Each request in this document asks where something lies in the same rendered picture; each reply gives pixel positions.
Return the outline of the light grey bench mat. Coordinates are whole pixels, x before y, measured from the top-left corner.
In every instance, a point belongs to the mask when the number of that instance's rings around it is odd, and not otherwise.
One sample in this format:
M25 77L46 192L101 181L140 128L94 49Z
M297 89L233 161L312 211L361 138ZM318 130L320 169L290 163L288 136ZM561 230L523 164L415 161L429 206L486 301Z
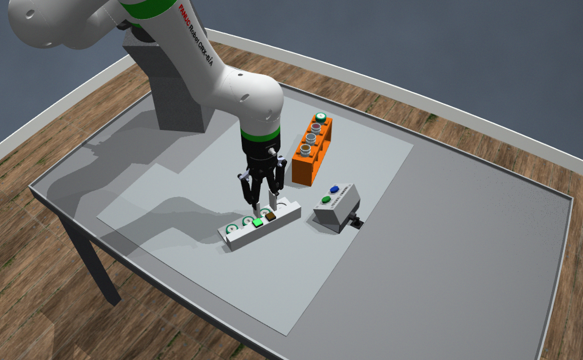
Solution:
M292 182L292 158L316 113L332 118L331 142L311 186ZM231 251L218 229L248 214L236 123L179 174L157 164L96 218L163 264L287 337L385 194L414 145L284 96L280 150L287 164L277 200L301 218ZM341 233L313 221L334 183L354 183L360 205Z

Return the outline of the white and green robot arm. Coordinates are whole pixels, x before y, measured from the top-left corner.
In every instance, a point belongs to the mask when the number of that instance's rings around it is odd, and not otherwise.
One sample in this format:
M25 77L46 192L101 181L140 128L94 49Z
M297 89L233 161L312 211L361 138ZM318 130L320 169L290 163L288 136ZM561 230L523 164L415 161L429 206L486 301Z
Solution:
M197 104L239 118L248 157L276 157L281 148L282 87L268 75L226 66L189 0L9 0L8 20L18 39L38 49L83 50L115 27L130 28L162 48Z

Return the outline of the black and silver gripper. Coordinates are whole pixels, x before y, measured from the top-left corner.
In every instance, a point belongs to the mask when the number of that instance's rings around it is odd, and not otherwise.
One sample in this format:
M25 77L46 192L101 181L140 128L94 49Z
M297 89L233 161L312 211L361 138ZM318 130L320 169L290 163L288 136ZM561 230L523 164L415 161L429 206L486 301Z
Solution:
M244 174L237 174L237 178L241 181L243 196L248 204L252 204L253 214L256 218L261 219L260 210L260 190L263 178L266 177L269 186L269 206L273 211L277 211L277 196L280 194L278 190L284 188L285 167L287 161L281 155L278 157L271 156L269 158L257 159L246 156L246 172ZM275 168L275 180L274 180ZM250 189L250 176L252 176L252 187Z

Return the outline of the orange tube rack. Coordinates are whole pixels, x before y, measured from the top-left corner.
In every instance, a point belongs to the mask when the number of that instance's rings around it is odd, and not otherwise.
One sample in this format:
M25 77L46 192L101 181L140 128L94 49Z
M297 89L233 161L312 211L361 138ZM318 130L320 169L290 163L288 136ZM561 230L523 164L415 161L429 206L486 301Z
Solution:
M292 158L293 183L299 183L309 187L314 183L314 179L319 168L321 167L321 163L325 157L328 146L330 146L332 136L332 121L332 118L326 117L324 125L321 125L321 131L319 135L316 136L316 142L314 146L310 146L309 157L302 157L300 155L301 145L306 144L306 135L311 133L311 125L316 123L316 115L313 116Z

